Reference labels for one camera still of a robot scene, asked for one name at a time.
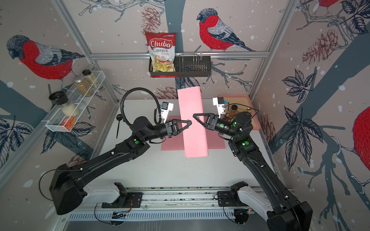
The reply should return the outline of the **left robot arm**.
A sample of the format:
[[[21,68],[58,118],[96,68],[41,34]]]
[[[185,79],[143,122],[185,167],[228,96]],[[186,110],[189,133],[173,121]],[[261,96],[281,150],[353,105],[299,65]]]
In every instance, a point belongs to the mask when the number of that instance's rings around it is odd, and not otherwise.
[[[59,166],[49,187],[56,213],[64,215],[76,209],[88,194],[84,191],[88,183],[144,154],[150,148],[149,141],[177,136],[191,124],[190,120],[173,119],[154,126],[146,117],[140,116],[130,125],[132,135],[112,150],[73,167]]]

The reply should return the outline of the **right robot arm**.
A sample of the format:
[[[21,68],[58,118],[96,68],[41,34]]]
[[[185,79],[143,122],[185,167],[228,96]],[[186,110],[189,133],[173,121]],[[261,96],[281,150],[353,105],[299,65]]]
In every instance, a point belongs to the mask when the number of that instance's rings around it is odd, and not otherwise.
[[[255,193],[245,182],[231,186],[231,194],[251,207],[266,222],[271,231],[308,231],[313,215],[311,206],[300,202],[280,181],[266,163],[250,132],[253,129],[249,112],[237,113],[225,120],[213,113],[194,114],[204,128],[230,136],[228,142],[233,156],[237,157],[256,178],[266,196]]]

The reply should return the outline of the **small brown bottle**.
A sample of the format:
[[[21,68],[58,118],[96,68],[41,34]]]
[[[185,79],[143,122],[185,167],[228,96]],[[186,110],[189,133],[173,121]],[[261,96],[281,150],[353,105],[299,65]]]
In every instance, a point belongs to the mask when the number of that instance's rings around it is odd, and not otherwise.
[[[229,112],[229,120],[231,120],[236,115],[237,112],[238,112],[238,106],[235,104],[232,104],[231,110]]]

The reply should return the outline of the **black ladle spoon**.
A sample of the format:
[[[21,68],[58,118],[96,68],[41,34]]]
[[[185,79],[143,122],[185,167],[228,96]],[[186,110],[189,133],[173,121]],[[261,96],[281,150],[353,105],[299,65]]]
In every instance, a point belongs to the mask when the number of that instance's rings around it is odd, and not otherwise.
[[[117,124],[116,138],[118,138],[120,122],[123,120],[123,116],[122,116],[122,114],[117,114],[117,115],[116,115],[116,120],[117,120],[117,122],[118,122],[118,124]]]

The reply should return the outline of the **Chuba cassava chips bag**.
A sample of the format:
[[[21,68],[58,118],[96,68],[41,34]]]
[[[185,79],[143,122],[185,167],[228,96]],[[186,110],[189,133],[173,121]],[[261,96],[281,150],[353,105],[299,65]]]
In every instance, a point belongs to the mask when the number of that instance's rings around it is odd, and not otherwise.
[[[146,41],[151,64],[149,72],[154,77],[166,77],[165,73],[175,72],[175,33],[146,32]]]

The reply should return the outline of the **spice jar dark lid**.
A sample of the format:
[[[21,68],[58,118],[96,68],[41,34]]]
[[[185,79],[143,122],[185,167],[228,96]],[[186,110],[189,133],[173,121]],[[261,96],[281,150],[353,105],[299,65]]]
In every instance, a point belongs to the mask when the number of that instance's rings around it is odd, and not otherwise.
[[[94,73],[91,72],[91,70],[84,70],[82,72],[84,79],[93,87],[98,88],[100,83],[98,82],[96,76]]]

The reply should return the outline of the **spice jar silver lid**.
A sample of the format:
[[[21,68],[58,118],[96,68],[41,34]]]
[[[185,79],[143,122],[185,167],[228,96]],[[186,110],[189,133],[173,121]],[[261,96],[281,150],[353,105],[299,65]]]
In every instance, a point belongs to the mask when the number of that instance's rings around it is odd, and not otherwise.
[[[75,86],[82,96],[91,97],[93,92],[90,90],[89,83],[84,79],[84,77],[75,77],[74,78]]]

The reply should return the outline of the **black lid rice jar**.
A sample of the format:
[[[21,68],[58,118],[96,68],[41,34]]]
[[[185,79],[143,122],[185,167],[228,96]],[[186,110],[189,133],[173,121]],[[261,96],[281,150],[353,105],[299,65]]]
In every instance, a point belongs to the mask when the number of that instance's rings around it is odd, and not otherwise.
[[[72,103],[63,91],[56,91],[49,96],[49,100],[57,105],[66,117],[76,117],[80,110]]]

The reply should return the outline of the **small red packet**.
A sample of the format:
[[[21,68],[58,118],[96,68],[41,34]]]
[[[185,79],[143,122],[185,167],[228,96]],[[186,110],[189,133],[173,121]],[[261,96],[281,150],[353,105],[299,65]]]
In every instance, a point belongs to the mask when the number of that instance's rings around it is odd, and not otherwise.
[[[62,123],[61,126],[64,127],[67,130],[70,130],[74,127],[74,124],[76,123],[75,117],[66,117]]]

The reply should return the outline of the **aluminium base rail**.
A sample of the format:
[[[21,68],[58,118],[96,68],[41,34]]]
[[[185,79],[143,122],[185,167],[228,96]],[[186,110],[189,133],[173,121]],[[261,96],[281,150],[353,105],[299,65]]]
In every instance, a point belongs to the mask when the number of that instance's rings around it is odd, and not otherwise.
[[[262,197],[266,194],[261,187],[251,189]],[[84,189],[87,196],[79,205],[94,203],[112,203],[120,195],[128,192],[142,192],[142,202],[139,208],[218,208],[216,194],[218,191],[231,191],[231,187],[185,187],[185,188],[124,188],[122,184],[115,183],[106,187],[87,186]]]

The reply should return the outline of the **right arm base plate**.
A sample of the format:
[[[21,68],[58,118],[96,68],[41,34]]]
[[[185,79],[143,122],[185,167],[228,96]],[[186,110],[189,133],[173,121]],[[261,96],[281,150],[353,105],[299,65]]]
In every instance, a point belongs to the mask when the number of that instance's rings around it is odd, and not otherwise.
[[[219,207],[249,207],[249,205],[242,203],[236,197],[234,198],[230,191],[218,191],[216,199]]]

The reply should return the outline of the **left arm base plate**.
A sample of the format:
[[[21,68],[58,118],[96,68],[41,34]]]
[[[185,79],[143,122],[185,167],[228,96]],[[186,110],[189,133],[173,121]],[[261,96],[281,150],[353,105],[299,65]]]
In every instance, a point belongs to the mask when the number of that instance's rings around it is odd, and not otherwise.
[[[102,208],[139,208],[141,206],[143,193],[134,192],[120,195],[112,203],[102,203]]]

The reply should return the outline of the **clear acrylic wall shelf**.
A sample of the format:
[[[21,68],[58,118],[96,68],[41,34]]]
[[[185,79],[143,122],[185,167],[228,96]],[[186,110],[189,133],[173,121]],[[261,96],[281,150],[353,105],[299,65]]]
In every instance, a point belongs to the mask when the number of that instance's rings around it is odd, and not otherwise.
[[[74,78],[70,90],[52,93],[49,100],[57,110],[47,120],[46,128],[52,132],[71,132],[76,128],[90,101],[103,88],[105,78],[102,71],[85,70]]]

